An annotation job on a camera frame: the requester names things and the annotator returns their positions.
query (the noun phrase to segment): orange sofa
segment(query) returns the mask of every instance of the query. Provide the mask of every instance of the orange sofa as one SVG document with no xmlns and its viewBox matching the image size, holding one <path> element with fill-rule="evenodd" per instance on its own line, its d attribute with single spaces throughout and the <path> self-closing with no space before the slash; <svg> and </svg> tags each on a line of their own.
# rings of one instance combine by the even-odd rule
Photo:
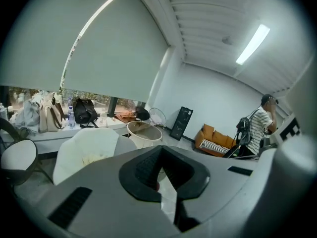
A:
<svg viewBox="0 0 317 238">
<path fill-rule="evenodd" d="M 229 136 L 222 135 L 207 124 L 198 131 L 195 138 L 195 148 L 211 155 L 222 157 L 229 149 L 236 144 L 236 140 Z"/>
</svg>

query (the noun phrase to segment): beige tote bag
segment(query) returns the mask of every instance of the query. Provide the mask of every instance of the beige tote bag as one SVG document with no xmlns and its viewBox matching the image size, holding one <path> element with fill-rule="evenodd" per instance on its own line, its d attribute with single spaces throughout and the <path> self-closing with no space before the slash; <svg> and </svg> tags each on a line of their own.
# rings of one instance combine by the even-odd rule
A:
<svg viewBox="0 0 317 238">
<path fill-rule="evenodd" d="M 40 132 L 57 132 L 62 128 L 60 112 L 51 101 L 45 101 L 40 105 Z"/>
</svg>

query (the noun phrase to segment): striped cushion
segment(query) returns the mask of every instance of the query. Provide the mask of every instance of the striped cushion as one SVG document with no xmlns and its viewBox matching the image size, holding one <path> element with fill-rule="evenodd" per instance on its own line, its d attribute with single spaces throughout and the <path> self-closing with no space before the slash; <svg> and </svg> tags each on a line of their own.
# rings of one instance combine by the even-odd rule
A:
<svg viewBox="0 0 317 238">
<path fill-rule="evenodd" d="M 229 151 L 228 148 L 223 147 L 221 145 L 217 145 L 216 143 L 211 142 L 211 141 L 206 140 L 206 139 L 204 139 L 202 141 L 202 143 L 200 144 L 200 147 L 207 148 L 207 149 L 213 150 L 215 152 L 219 152 L 219 153 L 226 153 L 227 151 Z"/>
</svg>

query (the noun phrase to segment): black speaker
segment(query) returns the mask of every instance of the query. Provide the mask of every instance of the black speaker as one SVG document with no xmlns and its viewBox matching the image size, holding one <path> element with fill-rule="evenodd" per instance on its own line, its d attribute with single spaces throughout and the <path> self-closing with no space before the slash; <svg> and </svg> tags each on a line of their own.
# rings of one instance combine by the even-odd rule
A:
<svg viewBox="0 0 317 238">
<path fill-rule="evenodd" d="M 174 123 L 170 136 L 180 140 L 192 116 L 193 110 L 182 107 L 178 113 L 177 119 Z"/>
</svg>

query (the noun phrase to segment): ceiling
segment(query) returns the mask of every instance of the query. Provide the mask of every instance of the ceiling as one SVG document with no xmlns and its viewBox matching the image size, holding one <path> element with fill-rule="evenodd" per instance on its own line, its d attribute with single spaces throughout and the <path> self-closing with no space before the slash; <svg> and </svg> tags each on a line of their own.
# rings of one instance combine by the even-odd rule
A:
<svg viewBox="0 0 317 238">
<path fill-rule="evenodd" d="M 306 20 L 294 0 L 158 0 L 169 28 L 167 40 L 184 62 L 236 78 L 283 98 L 314 54 Z M 260 24 L 270 32 L 243 64 L 235 61 Z"/>
</svg>

